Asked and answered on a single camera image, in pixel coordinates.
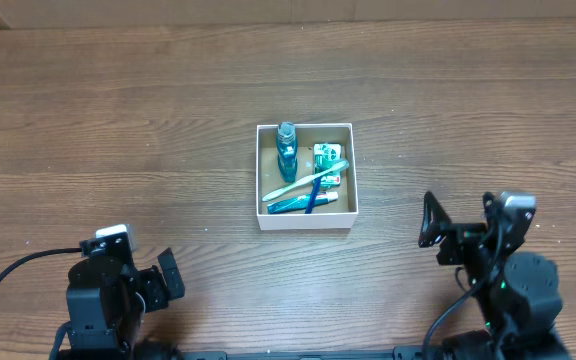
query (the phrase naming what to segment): mouthwash bottle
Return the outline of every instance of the mouthwash bottle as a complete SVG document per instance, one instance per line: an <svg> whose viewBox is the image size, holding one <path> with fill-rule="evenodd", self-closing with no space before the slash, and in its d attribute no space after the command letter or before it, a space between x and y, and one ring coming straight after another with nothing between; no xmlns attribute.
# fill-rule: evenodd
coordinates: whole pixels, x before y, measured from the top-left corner
<svg viewBox="0 0 576 360"><path fill-rule="evenodd" d="M297 176L297 131L295 125L282 122L277 128L277 162L281 177L287 183L295 182Z"/></svg>

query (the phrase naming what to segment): open box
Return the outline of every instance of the open box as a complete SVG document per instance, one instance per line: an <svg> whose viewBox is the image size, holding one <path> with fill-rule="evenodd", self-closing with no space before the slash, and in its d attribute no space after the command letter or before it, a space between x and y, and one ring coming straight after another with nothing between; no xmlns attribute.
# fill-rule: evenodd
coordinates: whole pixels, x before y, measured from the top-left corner
<svg viewBox="0 0 576 360"><path fill-rule="evenodd" d="M334 229L351 228L359 214L357 201L357 178L355 176L355 153L351 124L295 124L297 129L297 179L312 175L315 144L341 144L342 157L350 163L341 174L341 185L327 190L339 194L337 201L316 206L312 214L297 210L284 214L268 214L268 204L310 194L312 184L294 189L269 202L262 202L264 195L288 185L284 182L277 164L277 125L257 126L257 220L261 230L286 229Z"/></svg>

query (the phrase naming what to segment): toiletries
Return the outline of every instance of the toiletries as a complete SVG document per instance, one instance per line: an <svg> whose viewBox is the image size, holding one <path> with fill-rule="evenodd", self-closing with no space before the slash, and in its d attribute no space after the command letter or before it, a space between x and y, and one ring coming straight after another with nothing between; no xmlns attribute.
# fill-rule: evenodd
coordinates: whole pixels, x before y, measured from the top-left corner
<svg viewBox="0 0 576 360"><path fill-rule="evenodd" d="M327 193L319 193L315 198L315 206L328 204L339 198L339 194L334 191ZM303 210L308 206L310 194L297 196L296 198L279 201L276 203L268 204L269 214L281 214L287 211Z"/></svg>
<svg viewBox="0 0 576 360"><path fill-rule="evenodd" d="M277 127L277 163L285 182L295 181L297 176L297 130L295 125L282 122Z"/></svg>
<svg viewBox="0 0 576 360"><path fill-rule="evenodd" d="M320 176L325 176L328 175L331 172L342 172L346 169L348 169L348 166L350 166L350 163L348 162L348 160L346 159L339 159L337 162L335 162L335 164L328 170L326 171L322 171L320 173L317 174L313 174L313 175L308 175L308 176L304 176L301 179L295 181L294 183L288 185L288 186L284 186L280 189L277 189L271 193L269 193L268 195L264 196L261 201L266 202L266 201L270 201L270 200L274 200L278 197L280 197L281 195L296 189L300 186L304 186L304 185L308 185L310 184L310 182L312 182L313 180L315 180L316 178L320 177Z"/></svg>
<svg viewBox="0 0 576 360"><path fill-rule="evenodd" d="M339 144L315 144L312 148L314 155L314 172L322 172L330 167L341 158L341 145ZM341 185L341 173L332 172L321 178L321 188L329 189L333 186Z"/></svg>

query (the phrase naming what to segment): tabletop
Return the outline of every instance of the tabletop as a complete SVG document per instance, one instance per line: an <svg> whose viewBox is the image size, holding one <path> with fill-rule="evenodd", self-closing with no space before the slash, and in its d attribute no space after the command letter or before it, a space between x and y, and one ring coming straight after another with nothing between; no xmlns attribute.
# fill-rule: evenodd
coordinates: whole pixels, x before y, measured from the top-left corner
<svg viewBox="0 0 576 360"><path fill-rule="evenodd" d="M261 232L258 124L353 124L350 231ZM538 198L522 250L556 261L576 357L576 19L0 31L0 272L130 223L171 247L186 297L143 336L231 353L419 344L461 294L419 249L432 190ZM0 359L46 358L79 258L0 285ZM483 328L468 301L434 340Z"/></svg>

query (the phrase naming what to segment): toothbrush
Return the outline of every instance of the toothbrush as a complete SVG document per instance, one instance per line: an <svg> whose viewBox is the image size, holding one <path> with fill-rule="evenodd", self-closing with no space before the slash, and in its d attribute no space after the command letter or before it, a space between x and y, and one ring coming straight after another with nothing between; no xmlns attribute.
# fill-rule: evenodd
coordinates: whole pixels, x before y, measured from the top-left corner
<svg viewBox="0 0 576 360"><path fill-rule="evenodd" d="M304 176L301 179L295 181L294 183L292 183L286 187L283 187L281 189L277 189L277 190L271 192L270 194L264 196L263 199L261 199L261 201L266 202L266 201L274 200L274 199L280 197L281 195L283 195L283 194L285 194L285 193L287 193L293 189L296 189L296 188L304 186L304 185L308 185L313 180L320 178L326 174L330 174L331 172L336 172L336 171L344 171L344 170L348 169L348 166L350 166L350 163L348 162L348 160L342 159L339 162L335 163L328 170L324 170L322 172L318 172L318 173L313 174L313 175Z"/></svg>

